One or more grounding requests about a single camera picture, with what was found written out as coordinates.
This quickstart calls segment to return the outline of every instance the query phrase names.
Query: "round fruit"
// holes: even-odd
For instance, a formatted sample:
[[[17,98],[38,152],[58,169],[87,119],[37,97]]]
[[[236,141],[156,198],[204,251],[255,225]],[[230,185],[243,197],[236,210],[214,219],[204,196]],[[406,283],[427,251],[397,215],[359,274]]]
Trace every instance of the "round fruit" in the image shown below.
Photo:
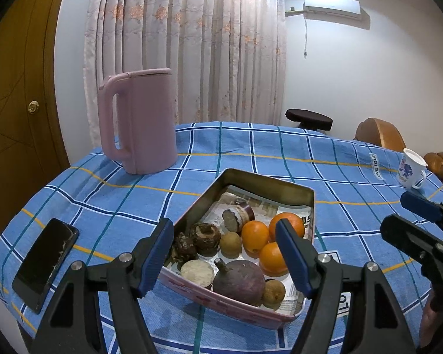
[[[280,219],[287,219],[291,223],[297,235],[300,238],[304,237],[304,221],[302,221],[302,219],[297,214],[284,212],[276,215],[269,223],[269,237],[271,238],[271,241],[276,240],[276,224],[279,222]]]
[[[263,305],[271,309],[276,309],[285,297],[285,286],[276,279],[266,280],[266,287],[263,294]]]
[[[259,253],[259,266],[267,275],[279,276],[287,272],[287,265],[277,242],[268,243]]]
[[[258,253],[269,242],[269,229],[261,221],[249,221],[241,229],[246,251]]]
[[[220,250],[227,258],[237,258],[241,253],[241,237],[235,232],[221,236]]]

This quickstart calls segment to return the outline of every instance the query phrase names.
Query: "metal tray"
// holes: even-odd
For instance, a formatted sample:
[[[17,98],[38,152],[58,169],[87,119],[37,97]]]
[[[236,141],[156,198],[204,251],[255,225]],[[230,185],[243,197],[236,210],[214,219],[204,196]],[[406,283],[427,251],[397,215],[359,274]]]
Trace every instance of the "metal tray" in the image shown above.
[[[230,187],[234,188],[238,193],[247,194],[272,204],[282,205],[285,208],[295,209],[306,205],[309,206],[310,225],[306,230],[305,238],[311,242],[313,241],[315,235],[315,194],[312,189],[232,168],[224,170],[174,224],[175,235],[180,232],[185,233],[194,223],[198,222],[224,192],[232,191],[229,190]],[[296,320],[305,303],[303,294],[299,293],[293,315],[281,314],[264,307],[251,306],[198,286],[171,271],[167,267],[169,265],[170,263],[166,262],[159,275],[161,283],[168,288],[216,312],[266,329],[277,330]]]

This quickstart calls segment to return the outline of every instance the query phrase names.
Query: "mug handle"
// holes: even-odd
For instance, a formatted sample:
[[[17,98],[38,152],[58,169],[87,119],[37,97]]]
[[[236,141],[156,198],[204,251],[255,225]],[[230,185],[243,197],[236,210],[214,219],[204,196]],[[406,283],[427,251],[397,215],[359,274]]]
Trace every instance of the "mug handle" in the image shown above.
[[[412,185],[412,188],[414,188],[414,189],[420,189],[420,188],[423,186],[423,184],[424,184],[425,181],[426,181],[426,173],[425,173],[425,170],[422,170],[422,176],[423,176],[423,181],[422,181],[422,183],[421,183],[420,185]]]
[[[118,94],[118,99],[128,99],[125,97],[126,78],[128,76],[124,74],[109,77],[97,97],[102,149],[105,155],[114,161],[124,161],[131,158],[130,150],[117,149],[113,133],[113,96]]]

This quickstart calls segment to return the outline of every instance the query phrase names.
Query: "person's hand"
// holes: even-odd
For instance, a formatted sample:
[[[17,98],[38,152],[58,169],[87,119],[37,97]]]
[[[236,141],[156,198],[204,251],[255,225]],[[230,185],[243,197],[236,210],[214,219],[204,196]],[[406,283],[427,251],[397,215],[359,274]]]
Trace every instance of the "person's hand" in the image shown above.
[[[426,300],[426,305],[423,308],[422,321],[420,323],[421,348],[427,346],[431,342],[436,330],[443,323],[443,312],[434,312],[430,307],[430,303],[434,296],[435,292],[431,289],[428,299]]]

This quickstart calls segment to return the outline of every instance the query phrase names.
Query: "brown stool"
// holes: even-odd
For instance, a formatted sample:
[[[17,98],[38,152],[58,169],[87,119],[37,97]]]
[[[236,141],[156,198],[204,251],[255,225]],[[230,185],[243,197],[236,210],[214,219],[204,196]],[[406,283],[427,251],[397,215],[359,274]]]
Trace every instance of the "brown stool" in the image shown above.
[[[331,130],[333,120],[326,115],[303,109],[289,109],[285,112],[288,120],[300,122],[299,128],[307,130]]]

